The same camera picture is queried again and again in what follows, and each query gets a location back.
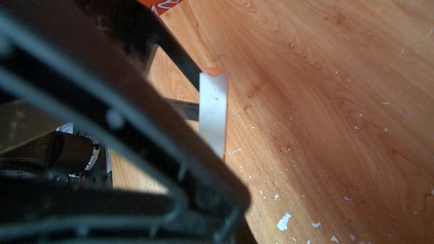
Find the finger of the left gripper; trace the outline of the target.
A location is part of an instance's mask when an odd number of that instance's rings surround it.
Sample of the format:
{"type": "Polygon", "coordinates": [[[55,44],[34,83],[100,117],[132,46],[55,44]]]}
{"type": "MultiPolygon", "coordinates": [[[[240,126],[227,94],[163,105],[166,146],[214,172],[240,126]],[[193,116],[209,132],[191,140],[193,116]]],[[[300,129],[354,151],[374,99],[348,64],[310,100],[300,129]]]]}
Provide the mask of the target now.
{"type": "Polygon", "coordinates": [[[3,244],[250,244],[246,186],[188,124],[199,104],[147,82],[162,49],[202,72],[138,0],[1,0],[3,244]],[[113,187],[55,170],[73,123],[105,145],[113,187]]]}

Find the white orange marker cap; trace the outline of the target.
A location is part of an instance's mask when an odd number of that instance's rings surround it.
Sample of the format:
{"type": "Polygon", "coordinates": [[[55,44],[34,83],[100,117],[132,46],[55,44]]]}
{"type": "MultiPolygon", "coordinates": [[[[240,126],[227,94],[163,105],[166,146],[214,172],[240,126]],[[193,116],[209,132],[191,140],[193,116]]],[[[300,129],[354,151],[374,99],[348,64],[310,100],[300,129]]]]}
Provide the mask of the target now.
{"type": "Polygon", "coordinates": [[[225,160],[229,74],[220,68],[200,73],[199,134],[221,160],[225,160]]]}

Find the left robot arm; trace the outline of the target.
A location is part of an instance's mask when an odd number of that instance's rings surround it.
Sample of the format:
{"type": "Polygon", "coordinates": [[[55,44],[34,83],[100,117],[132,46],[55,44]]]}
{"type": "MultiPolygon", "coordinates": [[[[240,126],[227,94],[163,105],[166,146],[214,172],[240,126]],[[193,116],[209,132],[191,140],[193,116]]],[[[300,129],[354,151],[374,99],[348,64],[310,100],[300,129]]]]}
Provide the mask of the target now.
{"type": "Polygon", "coordinates": [[[137,0],[1,0],[1,242],[255,243],[228,88],[137,0]]]}

